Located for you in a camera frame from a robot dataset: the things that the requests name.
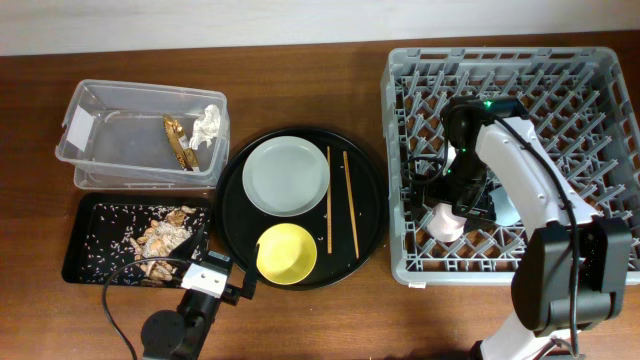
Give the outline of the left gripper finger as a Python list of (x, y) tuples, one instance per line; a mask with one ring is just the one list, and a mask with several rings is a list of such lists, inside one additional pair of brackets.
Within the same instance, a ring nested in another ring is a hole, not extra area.
[(171, 258), (189, 260), (196, 248), (199, 246), (204, 235), (205, 227), (201, 227), (193, 233), (188, 239), (184, 240), (180, 245), (173, 249), (169, 256)]
[(245, 276), (243, 278), (242, 288), (240, 290), (240, 296), (252, 300), (256, 291), (257, 286), (257, 258), (259, 254), (259, 245), (256, 245), (253, 250), (251, 261), (248, 264), (248, 267), (245, 272)]

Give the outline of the pink cup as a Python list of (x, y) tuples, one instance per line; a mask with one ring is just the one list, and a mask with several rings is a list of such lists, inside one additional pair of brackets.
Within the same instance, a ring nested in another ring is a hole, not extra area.
[(464, 234), (466, 218), (453, 214), (450, 204), (439, 203), (433, 208), (433, 217), (427, 224), (428, 233), (441, 242), (456, 241)]

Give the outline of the yellow bowl with food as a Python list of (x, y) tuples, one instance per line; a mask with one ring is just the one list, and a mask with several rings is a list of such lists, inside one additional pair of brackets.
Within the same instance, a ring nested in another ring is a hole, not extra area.
[(318, 250), (313, 236), (303, 227), (281, 223), (265, 230), (257, 241), (257, 269), (269, 282), (288, 286), (313, 271)]

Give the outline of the light blue cup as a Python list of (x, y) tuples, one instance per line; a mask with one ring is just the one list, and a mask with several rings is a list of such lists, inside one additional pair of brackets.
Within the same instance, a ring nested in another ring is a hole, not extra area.
[(520, 215), (503, 187), (489, 193), (494, 205), (495, 223), (499, 226), (512, 226), (520, 221)]

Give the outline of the wooden chopstick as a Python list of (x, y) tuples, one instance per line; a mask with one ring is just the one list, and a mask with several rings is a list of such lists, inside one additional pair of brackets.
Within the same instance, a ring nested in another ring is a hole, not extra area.
[(331, 147), (326, 148), (326, 160), (329, 168), (329, 180), (326, 193), (326, 220), (327, 220), (327, 253), (331, 255), (333, 253), (333, 241), (332, 241), (332, 185), (331, 185)]
[(351, 185), (351, 174), (350, 174), (350, 167), (349, 167), (349, 158), (348, 158), (347, 151), (343, 151), (342, 154), (343, 154), (343, 164), (344, 164), (343, 166), (344, 166), (344, 173), (345, 173), (345, 179), (346, 179), (346, 190), (347, 190), (347, 197), (348, 197), (350, 223), (351, 223), (352, 239), (353, 239), (353, 245), (354, 245), (354, 251), (355, 251), (355, 258), (356, 258), (356, 260), (359, 260), (360, 251), (359, 251), (359, 242), (358, 242), (358, 234), (357, 234), (355, 207), (354, 207), (354, 201), (353, 201), (353, 191), (352, 191), (352, 185)]

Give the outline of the grey plate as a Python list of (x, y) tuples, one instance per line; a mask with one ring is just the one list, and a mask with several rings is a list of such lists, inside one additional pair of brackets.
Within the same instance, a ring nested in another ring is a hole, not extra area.
[(241, 179), (246, 196), (259, 210), (293, 217), (310, 211), (324, 198), (330, 169), (324, 153), (310, 141), (277, 136), (249, 153)]

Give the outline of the white napkin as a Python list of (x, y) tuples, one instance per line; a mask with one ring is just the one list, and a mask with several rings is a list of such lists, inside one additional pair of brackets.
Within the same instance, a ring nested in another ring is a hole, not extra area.
[(219, 134), (220, 123), (221, 113), (219, 107), (214, 104), (208, 105), (204, 109), (204, 113), (193, 124), (189, 147), (197, 150), (201, 143), (205, 143), (207, 147), (210, 147), (213, 139)]

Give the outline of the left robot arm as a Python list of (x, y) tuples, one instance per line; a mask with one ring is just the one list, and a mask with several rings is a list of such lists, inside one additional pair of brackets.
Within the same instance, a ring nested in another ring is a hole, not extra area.
[(252, 262), (240, 287), (229, 283), (233, 261), (210, 251), (201, 261), (192, 259), (202, 238), (200, 231), (185, 240), (163, 261), (180, 268), (179, 285), (186, 290), (180, 304), (174, 310), (153, 313), (141, 330), (144, 359), (196, 359), (220, 306), (231, 306), (240, 299), (251, 300), (257, 286), (257, 265)]

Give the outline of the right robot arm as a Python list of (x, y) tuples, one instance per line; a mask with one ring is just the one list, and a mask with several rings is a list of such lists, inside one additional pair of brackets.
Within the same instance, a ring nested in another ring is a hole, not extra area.
[(542, 359), (564, 346), (579, 357), (578, 334), (619, 315), (632, 232), (606, 218), (572, 188), (542, 147), (514, 97), (451, 100), (442, 114), (446, 150), (441, 172), (422, 200), (433, 209), (428, 233), (460, 238), (474, 219), (494, 220), (480, 198), (494, 174), (522, 221), (528, 245), (511, 282), (513, 312), (478, 341), (473, 359)]

